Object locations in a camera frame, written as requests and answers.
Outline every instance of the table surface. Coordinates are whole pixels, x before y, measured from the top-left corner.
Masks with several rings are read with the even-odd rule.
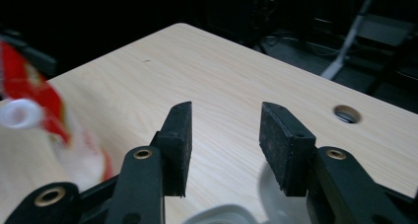
[[[254,50],[177,24],[60,75],[51,84],[100,138],[116,171],[131,148],[148,145],[170,108],[192,101],[193,150],[186,198],[167,197],[167,223],[235,203],[262,222],[261,103],[286,107],[316,146],[352,153],[379,184],[414,196],[418,115]],[[344,123],[339,105],[361,120]],[[32,190],[68,181],[39,129],[0,128],[0,221]]]

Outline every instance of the dark floor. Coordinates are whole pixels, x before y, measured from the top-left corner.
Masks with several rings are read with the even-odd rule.
[[[337,56],[343,39],[341,42],[336,41],[338,39],[303,43],[292,37],[291,33],[281,31],[274,36],[263,38],[261,45],[269,56],[320,75]],[[365,94],[376,79],[376,72],[383,69],[384,63],[380,61],[385,62],[384,59],[391,56],[390,51],[366,46],[353,47],[348,55],[351,57],[333,81]],[[376,72],[365,71],[367,68]],[[418,113],[418,89],[414,86],[405,88],[402,83],[383,81],[371,96]]]

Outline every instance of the clear plastic object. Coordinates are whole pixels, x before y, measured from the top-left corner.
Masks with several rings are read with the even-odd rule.
[[[107,179],[109,162],[95,134],[65,110],[66,129],[71,140],[65,143],[57,134],[47,134],[52,150],[70,180],[80,191]],[[29,99],[10,100],[0,108],[0,125],[13,129],[42,128],[43,109]]]
[[[258,181],[258,192],[269,223],[311,223],[305,197],[288,197],[280,190],[270,166],[265,163]]]
[[[225,204],[198,213],[183,224],[257,224],[254,217],[243,207]]]

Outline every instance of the snack bag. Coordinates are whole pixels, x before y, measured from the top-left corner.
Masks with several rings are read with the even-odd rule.
[[[0,38],[0,92],[8,103],[0,108],[0,124],[40,127],[80,191],[111,178],[111,163],[93,131],[83,126],[44,77],[13,46]]]

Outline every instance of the round hole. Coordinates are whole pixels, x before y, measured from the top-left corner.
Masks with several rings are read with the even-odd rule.
[[[328,157],[330,158],[337,159],[337,160],[344,160],[347,158],[347,156],[343,152],[340,152],[335,149],[327,150],[326,155],[328,155]]]
[[[361,120],[359,112],[348,106],[335,107],[334,114],[337,116],[337,118],[346,123],[358,123]]]
[[[147,159],[153,155],[153,151],[147,149],[140,149],[134,153],[134,158],[136,159]]]
[[[141,215],[138,213],[128,213],[123,217],[123,224],[137,224],[141,221]]]
[[[35,199],[36,206],[48,206],[59,201],[65,195],[64,187],[52,187],[43,191]]]
[[[393,224],[392,221],[387,219],[385,216],[382,215],[373,215],[372,220],[376,224]]]
[[[8,116],[5,116],[7,123],[12,125],[19,125],[25,118],[27,117],[27,113],[24,109],[16,108],[15,110],[11,111]]]

